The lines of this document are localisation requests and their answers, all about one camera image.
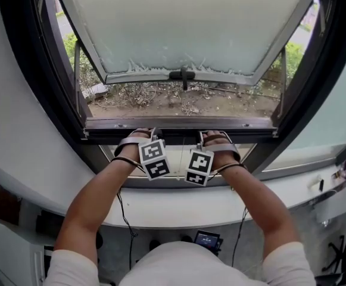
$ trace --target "frosted glass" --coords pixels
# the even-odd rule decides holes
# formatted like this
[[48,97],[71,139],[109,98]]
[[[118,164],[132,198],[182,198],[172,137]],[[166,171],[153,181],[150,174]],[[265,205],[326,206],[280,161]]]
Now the frosted glass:
[[74,0],[108,73],[252,75],[299,0]]

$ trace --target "dirt ground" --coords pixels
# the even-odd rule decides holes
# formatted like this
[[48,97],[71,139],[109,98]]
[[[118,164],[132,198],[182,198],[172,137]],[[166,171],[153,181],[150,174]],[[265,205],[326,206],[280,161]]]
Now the dirt ground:
[[222,86],[225,92],[214,89],[191,89],[178,96],[169,96],[163,88],[153,100],[143,107],[131,107],[117,96],[96,99],[89,104],[94,117],[131,116],[226,116],[226,117],[270,117],[279,103],[279,94],[271,89],[262,95],[247,94],[247,88]]

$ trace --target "floor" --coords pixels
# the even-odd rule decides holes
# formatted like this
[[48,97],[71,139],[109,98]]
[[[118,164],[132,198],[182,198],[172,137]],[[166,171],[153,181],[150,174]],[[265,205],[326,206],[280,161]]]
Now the floor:
[[[327,227],[316,222],[311,205],[298,206],[291,209],[292,216],[300,232],[305,246],[310,267],[315,275],[322,274],[322,267],[326,266],[334,257],[328,243],[339,246],[339,236],[346,235],[346,213],[332,220]],[[218,233],[224,239],[219,258],[225,264],[232,261],[233,246],[238,234],[239,224],[204,228],[203,230]],[[117,285],[129,271],[129,230],[102,226],[100,230],[104,244],[99,249],[99,278],[103,281],[113,281]],[[137,230],[138,236],[133,243],[132,260],[141,259],[147,254],[149,242],[153,239],[161,243],[180,240],[183,234],[195,237],[197,229],[185,230]],[[235,265],[252,279],[262,279],[261,262],[263,253],[263,236],[253,221],[243,225],[241,238],[235,255]]]

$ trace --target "black cable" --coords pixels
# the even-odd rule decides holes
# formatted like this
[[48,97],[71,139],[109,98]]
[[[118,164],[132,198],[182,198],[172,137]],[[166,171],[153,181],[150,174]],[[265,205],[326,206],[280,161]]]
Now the black cable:
[[[121,161],[125,161],[128,162],[129,164],[137,167],[140,171],[142,171],[143,173],[145,173],[145,171],[143,170],[143,168],[141,168],[141,164],[139,164],[138,162],[135,162],[134,160],[127,158],[127,157],[122,157],[122,156],[117,156],[114,157],[112,159],[112,161],[114,160],[121,160]],[[129,270],[132,269],[132,248],[133,248],[133,240],[135,239],[135,237],[138,236],[138,233],[134,233],[132,227],[130,226],[129,222],[127,221],[126,217],[125,217],[125,212],[124,212],[124,205],[123,205],[123,199],[121,198],[121,189],[119,190],[119,192],[117,193],[117,199],[119,200],[119,203],[121,205],[121,212],[123,214],[123,220],[125,222],[125,224],[127,225],[127,227],[129,228],[129,232],[130,232],[130,247],[129,247]]]
[[117,157],[114,157],[111,162],[113,162],[114,160],[121,160],[121,161],[125,161],[125,162],[128,162],[129,164],[137,167],[141,172],[145,173],[144,169],[141,167],[141,164],[139,164],[138,162],[135,162],[133,161],[132,159],[130,158],[127,158],[127,157],[122,157],[122,156],[117,156]]
[[214,177],[215,177],[216,175],[218,175],[220,172],[222,172],[222,171],[224,171],[225,169],[228,169],[229,167],[232,167],[232,166],[241,166],[241,167],[243,167],[244,169],[247,169],[247,168],[245,167],[245,165],[244,165],[244,164],[241,164],[241,163],[226,164],[226,165],[224,165],[224,166],[218,168],[217,170],[215,170],[214,172],[216,172],[216,173],[215,173],[208,181],[213,180]]
[[121,205],[121,212],[123,214],[123,220],[125,222],[125,224],[127,225],[127,227],[129,228],[129,232],[130,232],[130,247],[129,247],[129,270],[131,270],[132,268],[132,247],[133,247],[133,240],[135,239],[135,237],[138,236],[138,233],[134,233],[132,227],[130,226],[129,222],[127,221],[126,217],[125,217],[125,213],[124,213],[124,206],[123,206],[123,199],[121,198],[121,189],[119,190],[119,192],[117,193],[117,199],[119,200],[119,203]]
[[242,221],[241,221],[240,226],[239,226],[238,238],[236,239],[236,243],[235,243],[235,246],[234,246],[234,248],[233,248],[233,253],[232,253],[232,265],[231,265],[231,267],[233,267],[233,261],[235,260],[235,251],[236,251],[236,247],[238,246],[239,239],[240,239],[240,235],[241,235],[241,232],[242,232],[243,223],[244,223],[244,220],[245,220],[245,217],[247,216],[247,214],[248,214],[248,210],[247,210],[247,207],[245,207],[245,208],[244,208],[244,211],[243,211]]

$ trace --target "person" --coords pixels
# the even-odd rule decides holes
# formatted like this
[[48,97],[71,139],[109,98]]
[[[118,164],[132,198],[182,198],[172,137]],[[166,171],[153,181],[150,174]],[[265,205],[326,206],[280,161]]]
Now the person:
[[[216,130],[210,130],[204,137],[219,134]],[[131,136],[148,138],[142,132],[132,133]],[[205,146],[223,143],[229,141],[217,138]],[[126,145],[120,155],[139,161],[138,146]],[[232,152],[219,151],[214,155],[213,169],[235,162]],[[78,193],[67,211],[55,243],[44,286],[99,285],[96,232],[107,217],[117,192],[134,168],[128,162],[114,160]],[[283,202],[241,166],[229,167],[221,174],[242,198],[252,218],[263,231],[265,282],[247,278],[200,245],[180,241],[153,249],[134,265],[120,286],[316,285],[304,247]]]

